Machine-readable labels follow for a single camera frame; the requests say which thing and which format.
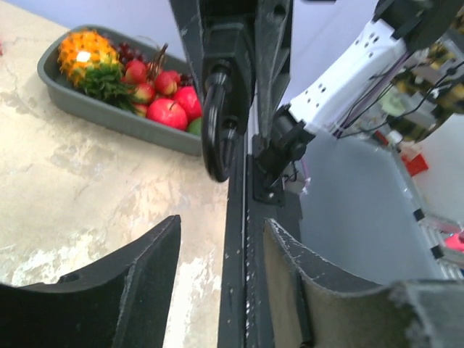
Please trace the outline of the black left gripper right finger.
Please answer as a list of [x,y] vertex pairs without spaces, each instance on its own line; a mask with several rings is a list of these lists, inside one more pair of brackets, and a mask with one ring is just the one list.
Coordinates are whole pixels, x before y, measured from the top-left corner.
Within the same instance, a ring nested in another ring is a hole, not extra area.
[[265,269],[277,347],[462,347],[463,282],[357,277],[264,223]]

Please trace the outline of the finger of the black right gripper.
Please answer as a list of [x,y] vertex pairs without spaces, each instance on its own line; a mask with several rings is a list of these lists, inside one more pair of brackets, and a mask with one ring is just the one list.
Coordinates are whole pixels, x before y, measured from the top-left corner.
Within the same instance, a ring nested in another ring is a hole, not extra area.
[[258,1],[254,22],[257,119],[270,136],[273,115],[290,80],[293,1]]
[[203,26],[198,0],[170,0],[194,85],[202,87]]

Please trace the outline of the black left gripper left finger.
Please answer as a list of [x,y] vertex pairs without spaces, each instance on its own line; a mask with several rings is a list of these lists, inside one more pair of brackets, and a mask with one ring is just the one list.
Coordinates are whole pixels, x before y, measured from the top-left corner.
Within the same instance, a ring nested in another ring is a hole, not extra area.
[[162,347],[181,243],[181,219],[62,276],[1,285],[2,347]]

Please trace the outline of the black padlock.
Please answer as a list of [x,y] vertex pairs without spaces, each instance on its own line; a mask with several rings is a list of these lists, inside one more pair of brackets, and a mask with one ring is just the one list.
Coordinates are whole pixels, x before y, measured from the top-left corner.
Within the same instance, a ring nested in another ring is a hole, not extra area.
[[215,22],[208,29],[202,59],[202,154],[208,174],[218,183],[228,179],[236,144],[247,129],[253,59],[244,22]]

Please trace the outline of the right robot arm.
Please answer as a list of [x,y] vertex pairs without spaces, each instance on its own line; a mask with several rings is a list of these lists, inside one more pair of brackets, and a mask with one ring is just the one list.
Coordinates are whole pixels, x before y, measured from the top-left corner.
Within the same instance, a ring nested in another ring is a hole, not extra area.
[[288,104],[291,1],[172,1],[203,106],[202,156],[214,181],[229,178],[236,144],[257,107],[257,187],[276,203],[286,167],[318,128],[341,137],[416,52],[443,36],[461,1],[379,1],[356,41]]

